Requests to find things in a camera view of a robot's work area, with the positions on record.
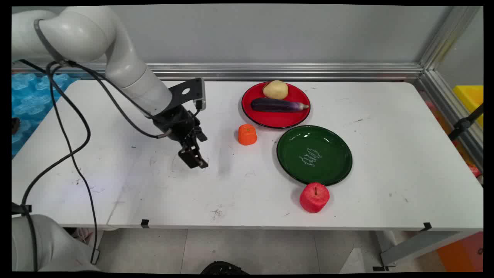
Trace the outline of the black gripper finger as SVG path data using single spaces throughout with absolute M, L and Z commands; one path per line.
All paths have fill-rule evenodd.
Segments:
M 207 168 L 209 166 L 208 162 L 204 160 L 200 153 L 199 145 L 194 141 L 189 150 L 189 167 L 190 168 Z
M 185 162 L 189 168 L 196 168 L 203 166 L 203 159 L 197 148 L 182 149 L 178 152 L 178 156 Z

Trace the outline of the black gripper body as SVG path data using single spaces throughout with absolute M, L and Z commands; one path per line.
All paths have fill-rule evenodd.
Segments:
M 203 142 L 208 138 L 200 127 L 198 114 L 185 109 L 183 105 L 164 111 L 153 116 L 153 124 L 172 141 L 177 141 L 182 150 L 199 149 L 197 141 Z

